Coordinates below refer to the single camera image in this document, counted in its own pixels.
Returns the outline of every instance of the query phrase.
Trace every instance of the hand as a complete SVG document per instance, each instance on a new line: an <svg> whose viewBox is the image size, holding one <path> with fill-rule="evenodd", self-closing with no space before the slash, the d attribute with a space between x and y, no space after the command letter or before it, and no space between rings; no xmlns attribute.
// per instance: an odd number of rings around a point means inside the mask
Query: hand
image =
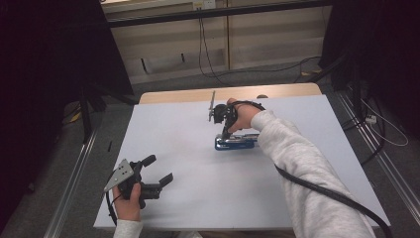
<svg viewBox="0 0 420 238"><path fill-rule="evenodd" d="M229 98L228 104L232 104L235 101L237 101L237 99ZM240 129L251 128L251 120L253 120L257 113L261 112L257 107L249 104L235 105L235 109L238 111L238 120L228 129L229 133L234 133Z"/></svg>
<svg viewBox="0 0 420 238"><path fill-rule="evenodd" d="M140 205L139 197L141 193L141 187L139 183L133 185L133 190L130 196L130 200L124 199L121 195L120 190L117 186L112 188L112 193L115 197L118 197L115 203L115 209L117 210L118 219L121 220L131 220L131 221L140 221Z"/></svg>

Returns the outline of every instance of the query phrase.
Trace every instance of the person's left hand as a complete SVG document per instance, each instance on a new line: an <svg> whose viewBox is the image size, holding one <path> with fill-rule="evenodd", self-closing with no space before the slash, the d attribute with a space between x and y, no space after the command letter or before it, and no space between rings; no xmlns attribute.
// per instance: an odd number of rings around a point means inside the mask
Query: person's left hand
<svg viewBox="0 0 420 238"><path fill-rule="evenodd" d="M121 192L117 186L112 188L112 193L115 197L118 197L115 203L115 209L117 210L118 219L121 220L131 220L131 221L140 221L140 205L139 197L141 194L141 187L139 183L133 185L133 190L130 196L130 200L124 199L121 196Z"/></svg>

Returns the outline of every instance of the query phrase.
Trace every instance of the white sleeve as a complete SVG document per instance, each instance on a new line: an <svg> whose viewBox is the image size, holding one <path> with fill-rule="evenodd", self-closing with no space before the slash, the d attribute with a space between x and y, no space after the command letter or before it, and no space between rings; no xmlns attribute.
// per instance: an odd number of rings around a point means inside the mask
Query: white sleeve
<svg viewBox="0 0 420 238"><path fill-rule="evenodd" d="M139 238L143 229L142 221L117 220L114 238Z"/></svg>
<svg viewBox="0 0 420 238"><path fill-rule="evenodd" d="M263 152L280 169L355 200L321 152L293 123L276 118L272 111L262 111L251 125L261 132L258 141ZM296 237L374 237L367 218L358 211L287 179L281 183Z"/></svg>

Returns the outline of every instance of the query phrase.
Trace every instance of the white cable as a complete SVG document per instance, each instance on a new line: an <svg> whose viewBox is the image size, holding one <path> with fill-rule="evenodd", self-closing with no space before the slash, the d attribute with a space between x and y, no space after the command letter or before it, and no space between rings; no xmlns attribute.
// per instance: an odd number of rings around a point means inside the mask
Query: white cable
<svg viewBox="0 0 420 238"><path fill-rule="evenodd" d="M385 118L383 118L382 116L380 116L379 115L379 113L377 113L376 111L374 111L367 103L365 103L365 101L364 100L362 100L361 99L361 102L368 108L368 109L370 109L370 111L372 111L374 114L376 114L376 116L378 116L378 117L380 117L383 121L385 121L385 122L387 122L389 125L391 125L393 128L395 128L395 130L397 130L404 138L405 138L405 143L404 144L397 144L397 143L394 143L394 142L391 142L391 141L389 141L389 140L387 140L386 138L384 138L384 137L382 137L379 133L377 133L374 129L373 129L373 127L371 126L371 123L370 123L370 128L375 132L375 134L377 135L377 136L379 136L380 138L382 138L383 140L385 140L386 142L388 142L388 143L390 143L390 144L392 144L392 145L394 145L394 146L399 146L399 147L403 147L403 146L406 146L406 145L408 145L408 138L405 136L405 134L402 132L402 131L400 131L396 126L394 126L391 122L389 122L388 120L386 120Z"/></svg>

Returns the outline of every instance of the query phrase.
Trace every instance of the person's right hand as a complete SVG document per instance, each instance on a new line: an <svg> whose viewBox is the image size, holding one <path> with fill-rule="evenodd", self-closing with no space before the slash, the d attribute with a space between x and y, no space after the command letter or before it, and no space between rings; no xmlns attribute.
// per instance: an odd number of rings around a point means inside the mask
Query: person's right hand
<svg viewBox="0 0 420 238"><path fill-rule="evenodd" d="M228 104L232 104L237 101L235 98L229 98ZM234 133L241 129L251 128L251 120L257 113L261 112L257 107L249 104L238 104L235 105L235 109L238 112L238 120L228 129L229 133Z"/></svg>

